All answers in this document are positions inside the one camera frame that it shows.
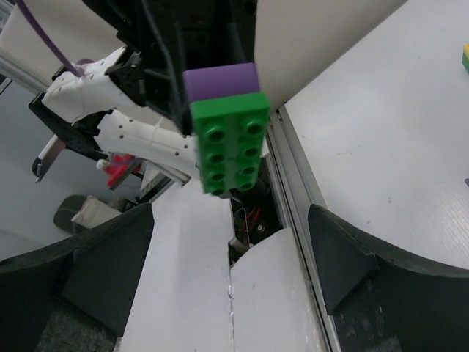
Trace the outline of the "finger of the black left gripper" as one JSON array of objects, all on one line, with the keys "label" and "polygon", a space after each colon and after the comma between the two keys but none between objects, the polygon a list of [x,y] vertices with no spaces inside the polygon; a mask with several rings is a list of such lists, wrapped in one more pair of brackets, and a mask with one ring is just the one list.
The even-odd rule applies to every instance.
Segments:
[{"label": "finger of the black left gripper", "polygon": [[176,1],[176,70],[254,61],[256,1]]},{"label": "finger of the black left gripper", "polygon": [[85,1],[84,4],[116,29],[125,44],[105,76],[136,105],[148,107],[170,119],[182,134],[193,133],[188,102],[182,87],[177,54],[157,20],[169,22],[162,1]]}]

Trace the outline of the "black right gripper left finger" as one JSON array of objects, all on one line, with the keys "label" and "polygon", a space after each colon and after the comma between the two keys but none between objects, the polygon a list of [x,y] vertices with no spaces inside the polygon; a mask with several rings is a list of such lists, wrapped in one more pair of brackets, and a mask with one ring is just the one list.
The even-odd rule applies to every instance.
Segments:
[{"label": "black right gripper left finger", "polygon": [[124,334],[154,219],[139,205],[1,262],[2,351],[113,351]]}]

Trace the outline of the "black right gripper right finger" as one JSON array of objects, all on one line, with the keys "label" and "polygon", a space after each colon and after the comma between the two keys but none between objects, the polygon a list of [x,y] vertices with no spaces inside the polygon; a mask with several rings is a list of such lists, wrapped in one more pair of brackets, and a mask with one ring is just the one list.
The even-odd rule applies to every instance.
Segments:
[{"label": "black right gripper right finger", "polygon": [[405,251],[319,205],[308,222],[343,351],[468,350],[468,270]]}]

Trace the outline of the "purple lego brick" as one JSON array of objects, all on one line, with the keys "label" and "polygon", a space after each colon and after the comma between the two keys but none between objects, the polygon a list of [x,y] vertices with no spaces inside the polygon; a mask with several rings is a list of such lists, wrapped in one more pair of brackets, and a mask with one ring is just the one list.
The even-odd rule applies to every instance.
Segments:
[{"label": "purple lego brick", "polygon": [[182,76],[190,103],[261,91],[253,62],[186,70]]}]

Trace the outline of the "green plate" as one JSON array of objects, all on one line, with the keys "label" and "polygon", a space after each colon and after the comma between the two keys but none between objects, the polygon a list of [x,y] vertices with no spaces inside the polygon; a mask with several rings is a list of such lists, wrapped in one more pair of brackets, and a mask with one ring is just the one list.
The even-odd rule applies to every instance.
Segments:
[{"label": "green plate", "polygon": [[191,104],[204,193],[247,191],[258,178],[270,120],[263,92],[199,100]]}]

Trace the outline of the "left arm base joint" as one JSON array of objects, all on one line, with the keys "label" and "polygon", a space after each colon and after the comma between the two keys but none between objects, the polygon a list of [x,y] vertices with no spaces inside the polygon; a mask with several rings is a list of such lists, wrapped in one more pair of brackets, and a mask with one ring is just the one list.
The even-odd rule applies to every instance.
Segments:
[{"label": "left arm base joint", "polygon": [[282,229],[270,181],[259,177],[247,191],[231,198],[234,238],[229,242],[229,263],[234,265],[251,247]]}]

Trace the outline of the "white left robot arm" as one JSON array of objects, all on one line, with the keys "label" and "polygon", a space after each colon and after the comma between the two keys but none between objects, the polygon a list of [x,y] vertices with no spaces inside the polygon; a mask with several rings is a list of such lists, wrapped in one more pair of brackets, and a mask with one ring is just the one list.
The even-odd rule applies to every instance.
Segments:
[{"label": "white left robot arm", "polygon": [[66,148],[142,158],[205,192],[257,180],[270,104],[254,61],[255,1],[88,1],[122,47],[63,67],[30,103]]}]

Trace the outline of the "shoe on floor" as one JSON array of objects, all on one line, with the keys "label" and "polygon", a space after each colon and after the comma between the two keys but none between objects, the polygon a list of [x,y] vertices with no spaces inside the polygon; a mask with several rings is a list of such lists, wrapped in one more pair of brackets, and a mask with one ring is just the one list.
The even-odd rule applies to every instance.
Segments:
[{"label": "shoe on floor", "polygon": [[63,200],[53,216],[53,223],[69,235],[97,227],[138,206],[120,197],[104,202],[94,196],[71,195]]}]

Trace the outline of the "red clamp in background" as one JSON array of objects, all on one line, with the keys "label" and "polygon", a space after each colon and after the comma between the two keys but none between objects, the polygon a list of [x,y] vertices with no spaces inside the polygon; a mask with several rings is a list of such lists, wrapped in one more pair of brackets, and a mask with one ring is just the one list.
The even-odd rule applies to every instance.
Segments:
[{"label": "red clamp in background", "polygon": [[104,171],[108,175],[107,186],[116,189],[129,175],[135,175],[142,178],[140,174],[141,161],[138,161],[133,155],[113,155],[111,162],[105,167]]}]

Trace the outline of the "green brick under long yellow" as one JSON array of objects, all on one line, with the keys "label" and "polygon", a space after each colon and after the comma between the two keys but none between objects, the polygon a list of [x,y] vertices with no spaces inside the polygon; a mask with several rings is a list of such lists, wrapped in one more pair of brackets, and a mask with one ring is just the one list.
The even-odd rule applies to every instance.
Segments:
[{"label": "green brick under long yellow", "polygon": [[469,58],[465,52],[462,53],[462,65],[464,69],[469,73]]}]

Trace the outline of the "aluminium table edge rail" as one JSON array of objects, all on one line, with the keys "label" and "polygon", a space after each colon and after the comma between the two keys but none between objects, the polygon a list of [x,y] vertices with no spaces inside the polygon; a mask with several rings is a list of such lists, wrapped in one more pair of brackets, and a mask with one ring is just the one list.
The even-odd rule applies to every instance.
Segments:
[{"label": "aluminium table edge rail", "polygon": [[267,165],[278,213],[281,223],[291,228],[295,236],[322,349],[340,351],[334,320],[326,311],[308,223],[310,205],[325,202],[285,106],[270,115],[266,142]]}]

